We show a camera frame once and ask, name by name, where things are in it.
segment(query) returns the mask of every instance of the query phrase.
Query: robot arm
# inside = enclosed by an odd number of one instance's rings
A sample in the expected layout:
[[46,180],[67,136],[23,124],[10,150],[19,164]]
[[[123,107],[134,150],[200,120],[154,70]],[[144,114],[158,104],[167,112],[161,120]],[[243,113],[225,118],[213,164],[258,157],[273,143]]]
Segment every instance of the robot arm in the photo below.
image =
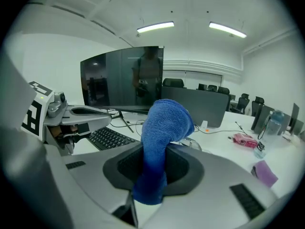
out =
[[[84,105],[68,105],[63,92],[56,93],[37,82],[30,82],[36,91],[21,129],[42,142],[57,146],[61,155],[72,154],[74,144],[91,132],[103,128],[111,122],[111,115]],[[60,138],[55,138],[51,128],[72,126],[65,129]]]

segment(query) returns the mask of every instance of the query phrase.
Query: office room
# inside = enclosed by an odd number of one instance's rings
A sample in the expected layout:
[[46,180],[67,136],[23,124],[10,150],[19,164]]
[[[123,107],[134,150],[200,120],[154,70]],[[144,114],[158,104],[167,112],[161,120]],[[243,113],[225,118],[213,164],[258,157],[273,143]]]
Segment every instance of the office room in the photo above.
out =
[[281,0],[29,0],[1,62],[75,228],[263,228],[304,176],[304,52]]

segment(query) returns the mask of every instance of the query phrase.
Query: white wall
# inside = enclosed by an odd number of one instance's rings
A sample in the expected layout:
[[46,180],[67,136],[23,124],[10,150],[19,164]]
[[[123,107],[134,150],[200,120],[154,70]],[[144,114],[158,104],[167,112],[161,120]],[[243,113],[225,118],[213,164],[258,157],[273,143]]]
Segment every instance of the white wall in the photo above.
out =
[[22,75],[56,91],[64,91],[70,104],[83,104],[80,62],[113,51],[106,45],[54,34],[27,34],[24,37]]
[[264,98],[265,104],[291,115],[293,103],[305,122],[305,47],[297,33],[244,57],[241,90]]
[[24,56],[24,39],[22,32],[16,32],[4,39],[2,48],[16,69],[22,73]]

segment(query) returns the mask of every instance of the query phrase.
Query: small bottle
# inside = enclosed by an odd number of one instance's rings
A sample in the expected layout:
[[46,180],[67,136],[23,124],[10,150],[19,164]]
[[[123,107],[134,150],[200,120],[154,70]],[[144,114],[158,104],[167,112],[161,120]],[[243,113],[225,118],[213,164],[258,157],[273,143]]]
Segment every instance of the small bottle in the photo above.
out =
[[278,138],[277,134],[281,129],[283,120],[284,114],[278,110],[273,111],[271,116],[267,118],[265,128],[262,130],[262,137],[254,149],[254,155],[257,158],[263,158],[270,146],[272,146],[272,143]]

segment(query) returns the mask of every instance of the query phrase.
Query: purple cloth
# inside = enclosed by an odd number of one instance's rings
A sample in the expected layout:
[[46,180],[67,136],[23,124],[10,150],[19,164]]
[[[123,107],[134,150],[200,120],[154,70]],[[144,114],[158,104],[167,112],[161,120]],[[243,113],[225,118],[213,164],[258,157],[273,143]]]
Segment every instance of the purple cloth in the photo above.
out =
[[271,171],[270,167],[264,160],[257,162],[253,166],[252,174],[267,187],[272,187],[272,185],[278,180],[277,176]]

